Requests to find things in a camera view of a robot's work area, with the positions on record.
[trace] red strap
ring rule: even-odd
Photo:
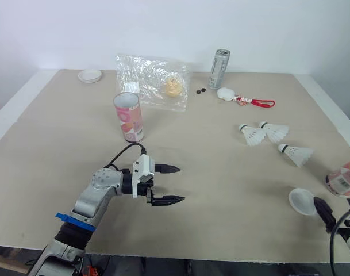
[[[261,108],[271,108],[273,107],[276,102],[273,100],[266,100],[266,99],[253,99],[251,101],[251,104],[260,106]]]

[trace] white cap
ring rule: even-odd
[[[267,122],[265,122],[265,121],[260,122],[260,124],[259,124],[259,128],[261,128],[261,126],[262,126],[262,125],[264,125],[264,124],[268,124],[268,123],[267,123]]]
[[[305,216],[312,216],[317,213],[314,205],[314,195],[308,190],[297,188],[290,192],[289,201],[292,208]]]
[[[282,152],[285,146],[287,146],[287,145],[286,145],[286,144],[280,144],[280,145],[278,146],[278,150],[279,150],[280,152]]]
[[[241,128],[242,128],[243,126],[245,126],[245,124],[239,125],[239,131],[241,131]]]

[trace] gray robot arm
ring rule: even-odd
[[[93,174],[88,187],[81,193],[69,214],[58,213],[64,221],[60,231],[44,248],[42,254],[28,271],[28,276],[72,276],[81,270],[85,247],[101,221],[107,206],[114,196],[132,194],[147,196],[152,205],[171,205],[183,200],[176,195],[155,198],[151,190],[155,171],[173,173],[174,166],[155,165],[148,155],[142,154],[129,170],[117,171],[102,168]]]

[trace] silver can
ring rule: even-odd
[[[225,49],[218,49],[216,51],[208,82],[210,88],[220,88],[222,79],[226,72],[228,60],[230,59],[230,54],[231,52]]]

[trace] red lanyard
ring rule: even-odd
[[[234,100],[239,105],[246,105],[250,103],[252,105],[260,106],[261,108],[271,108],[276,104],[276,102],[271,99],[249,99],[240,95],[236,96]]]

